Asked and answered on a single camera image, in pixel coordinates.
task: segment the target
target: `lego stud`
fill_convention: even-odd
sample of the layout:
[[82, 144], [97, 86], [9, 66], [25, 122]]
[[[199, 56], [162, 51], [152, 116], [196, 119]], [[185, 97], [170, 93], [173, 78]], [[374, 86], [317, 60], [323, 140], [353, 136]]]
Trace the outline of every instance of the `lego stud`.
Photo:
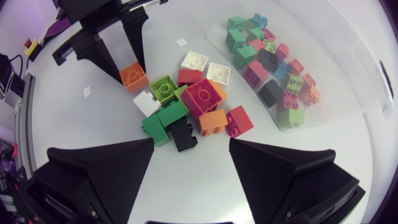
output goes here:
[[163, 97], [168, 97], [170, 96], [170, 87], [168, 86], [168, 84], [163, 84], [160, 86], [159, 88], [160, 94]]

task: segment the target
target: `black lego brick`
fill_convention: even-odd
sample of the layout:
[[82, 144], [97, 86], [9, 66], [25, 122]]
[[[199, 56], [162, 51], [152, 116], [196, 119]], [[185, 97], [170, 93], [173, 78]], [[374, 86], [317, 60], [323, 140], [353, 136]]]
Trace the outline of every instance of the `black lego brick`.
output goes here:
[[179, 152], [191, 149], [198, 144], [197, 138], [192, 137], [192, 125], [187, 124], [184, 119], [178, 120], [170, 125], [175, 145]]
[[284, 97], [284, 91], [275, 80], [269, 80], [259, 91], [263, 102], [270, 108]]

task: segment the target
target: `toy brick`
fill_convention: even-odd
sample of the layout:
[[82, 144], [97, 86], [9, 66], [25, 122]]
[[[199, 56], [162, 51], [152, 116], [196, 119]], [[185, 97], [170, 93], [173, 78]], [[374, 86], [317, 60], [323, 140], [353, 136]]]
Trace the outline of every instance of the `toy brick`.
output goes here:
[[311, 85], [309, 89], [300, 93], [300, 99], [307, 105], [311, 106], [318, 103], [321, 99], [321, 94], [314, 85]]
[[257, 60], [248, 65], [244, 72], [244, 79], [252, 88], [257, 87], [263, 80], [268, 77], [268, 71], [265, 70], [261, 63]]
[[195, 118], [216, 108], [223, 100], [206, 78], [186, 88], [181, 98]]
[[154, 99], [151, 93], [142, 91], [138, 96], [133, 99], [133, 102], [145, 114], [146, 117], [156, 113], [162, 106], [158, 100]]
[[198, 120], [202, 136], [209, 136], [211, 133], [221, 133], [228, 124], [224, 110], [204, 113]]
[[207, 70], [206, 78], [209, 80], [213, 80], [220, 87], [225, 89], [228, 86], [230, 73], [231, 68], [223, 65], [218, 65], [216, 63], [210, 63]]
[[254, 28], [249, 31], [248, 37], [246, 38], [246, 42], [252, 41], [254, 39], [264, 40], [264, 33], [260, 28]]
[[246, 20], [240, 16], [231, 17], [228, 19], [227, 30], [238, 29], [240, 32], [244, 30]]
[[254, 50], [256, 50], [257, 52], [260, 49], [263, 49], [264, 47], [266, 47], [265, 43], [263, 41], [261, 41], [260, 39], [254, 39], [252, 41], [249, 41], [248, 45], [252, 46], [254, 48]]
[[286, 73], [282, 82], [282, 88], [295, 95], [300, 94], [301, 87], [303, 86], [303, 79], [291, 73]]
[[304, 123], [304, 113], [295, 109], [285, 109], [278, 113], [277, 124], [281, 128], [298, 128]]
[[284, 43], [280, 43], [278, 48], [276, 49], [275, 54], [279, 60], [286, 59], [289, 55], [289, 47], [286, 46]]
[[253, 124], [242, 106], [229, 111], [226, 119], [228, 120], [226, 129], [228, 135], [232, 138], [236, 138], [253, 128]]
[[129, 93], [134, 93], [149, 84], [149, 80], [138, 62], [121, 70], [119, 74], [125, 89]]
[[278, 58], [276, 54], [273, 54], [268, 50], [261, 49], [257, 60], [268, 72], [273, 73], [278, 69]]
[[302, 71], [304, 71], [303, 65], [295, 58], [293, 59], [289, 65], [292, 66], [292, 74], [293, 75], [300, 75]]
[[157, 113], [159, 121], [162, 123], [163, 127], [167, 127], [174, 121], [187, 115], [186, 109], [182, 106], [181, 102], [171, 102], [166, 108], [161, 108]]
[[274, 106], [284, 95], [284, 91], [275, 80], [269, 80], [259, 91], [260, 98], [268, 108]]
[[183, 85], [190, 86], [195, 84], [196, 82], [199, 82], [202, 79], [203, 72], [199, 70], [182, 69], [178, 72], [177, 85], [178, 87], [181, 87]]
[[213, 88], [217, 91], [217, 93], [219, 94], [219, 96], [221, 97], [221, 102], [219, 102], [216, 106], [216, 110], [218, 110], [223, 103], [225, 102], [225, 100], [227, 99], [228, 95], [225, 93], [225, 91], [219, 86], [217, 85], [217, 83], [215, 83], [213, 80], [209, 80], [210, 84], [213, 86]]
[[297, 95], [285, 91], [284, 97], [278, 102], [278, 111], [282, 111], [284, 109], [298, 109], [299, 108], [299, 101], [297, 99]]
[[187, 112], [189, 112], [189, 109], [187, 108], [187, 106], [185, 106], [185, 103], [182, 101], [182, 98], [181, 98], [181, 94], [186, 88], [188, 88], [187, 85], [181, 86], [180, 88], [178, 88], [177, 90], [174, 91], [174, 95], [181, 102], [181, 104], [185, 108], [185, 110]]
[[141, 129], [154, 140], [155, 146], [157, 147], [163, 146], [170, 141], [169, 136], [156, 114], [142, 120]]
[[260, 14], [256, 13], [253, 16], [253, 20], [256, 21], [259, 24], [260, 29], [265, 29], [268, 23], [267, 18], [261, 16]]
[[226, 45], [231, 53], [235, 53], [236, 49], [243, 47], [244, 38], [243, 35], [237, 29], [228, 30], [226, 36]]
[[191, 149], [198, 144], [198, 139], [192, 136], [192, 125], [187, 124], [183, 119], [178, 120], [170, 125], [174, 142], [179, 152]]
[[272, 43], [271, 41], [269, 41], [267, 39], [265, 39], [263, 41], [263, 43], [266, 45], [264, 47], [264, 49], [268, 50], [269, 52], [271, 52], [273, 54], [276, 52], [276, 45], [274, 43]]
[[278, 69], [272, 74], [276, 79], [282, 81], [286, 73], [292, 71], [292, 66], [285, 63], [283, 60], [278, 60]]
[[204, 55], [200, 55], [195, 52], [188, 52], [181, 64], [181, 69], [199, 70], [203, 72], [208, 59], [209, 58]]
[[252, 46], [245, 46], [236, 50], [233, 63], [237, 69], [242, 69], [254, 60], [257, 52]]
[[275, 41], [276, 39], [276, 37], [268, 29], [264, 29], [264, 38], [271, 42]]

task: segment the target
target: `small white marker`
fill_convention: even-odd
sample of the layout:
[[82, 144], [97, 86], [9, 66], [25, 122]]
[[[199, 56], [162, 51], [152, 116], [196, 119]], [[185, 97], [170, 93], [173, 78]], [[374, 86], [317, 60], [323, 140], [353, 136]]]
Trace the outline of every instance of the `small white marker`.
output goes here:
[[90, 95], [90, 94], [91, 94], [90, 87], [88, 86], [87, 88], [85, 88], [85, 89], [83, 90], [83, 93], [85, 94], [85, 98], [86, 98], [88, 95]]
[[177, 40], [177, 43], [179, 44], [180, 47], [188, 44], [188, 42], [184, 39]]

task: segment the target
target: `pink lego brick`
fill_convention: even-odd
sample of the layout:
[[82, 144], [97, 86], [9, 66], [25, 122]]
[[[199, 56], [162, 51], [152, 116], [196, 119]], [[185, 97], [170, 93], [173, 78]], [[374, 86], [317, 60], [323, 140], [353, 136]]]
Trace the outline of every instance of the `pink lego brick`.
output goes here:
[[290, 93], [288, 91], [284, 91], [284, 97], [278, 102], [277, 109], [279, 112], [283, 111], [284, 109], [298, 109], [299, 108], [299, 101], [297, 99], [297, 95]]
[[186, 88], [181, 94], [181, 99], [196, 119], [214, 110], [218, 103], [223, 101], [207, 78]]
[[289, 55], [289, 47], [284, 43], [280, 43], [279, 47], [276, 49], [276, 56], [278, 56], [279, 60], [286, 59]]
[[257, 60], [251, 62], [244, 72], [244, 79], [252, 88], [255, 88], [268, 77], [269, 73]]
[[264, 29], [264, 37], [271, 42], [275, 41], [276, 39], [276, 37], [268, 29]]

